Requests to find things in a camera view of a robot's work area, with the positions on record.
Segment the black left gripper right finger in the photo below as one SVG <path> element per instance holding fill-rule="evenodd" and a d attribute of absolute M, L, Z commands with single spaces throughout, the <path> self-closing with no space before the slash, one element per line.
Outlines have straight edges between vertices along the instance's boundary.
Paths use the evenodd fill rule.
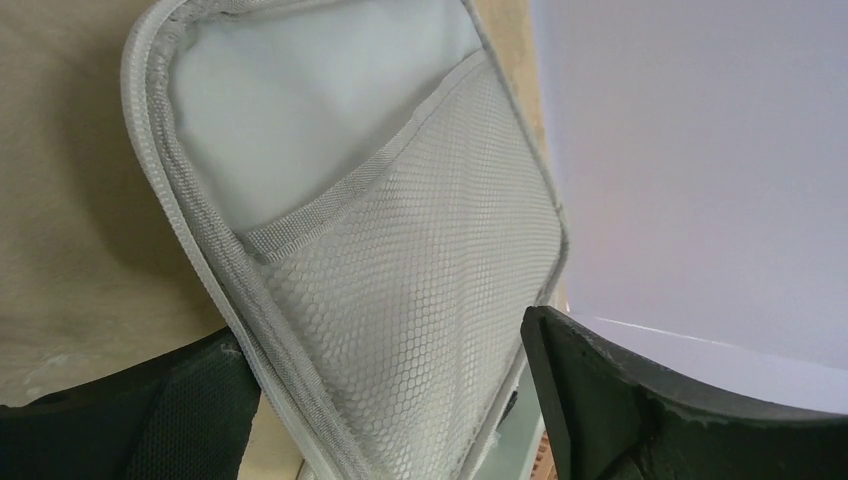
<path fill-rule="evenodd" d="M 562 479 L 843 479 L 847 418 L 672 371 L 549 307 L 521 337 Z"/>

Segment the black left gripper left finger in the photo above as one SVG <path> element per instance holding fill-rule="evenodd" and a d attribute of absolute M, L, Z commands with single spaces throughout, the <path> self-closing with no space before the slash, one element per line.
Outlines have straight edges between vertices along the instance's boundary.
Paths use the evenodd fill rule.
<path fill-rule="evenodd" d="M 260 395 L 222 329 L 25 406 L 2 406 L 1 476 L 235 479 Z"/>

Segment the grey medicine case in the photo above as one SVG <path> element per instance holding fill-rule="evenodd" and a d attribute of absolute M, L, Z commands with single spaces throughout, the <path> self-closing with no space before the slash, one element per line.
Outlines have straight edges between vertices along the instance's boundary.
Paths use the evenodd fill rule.
<path fill-rule="evenodd" d="M 471 1 L 159 1 L 141 167 L 310 479 L 471 479 L 568 252 Z"/>

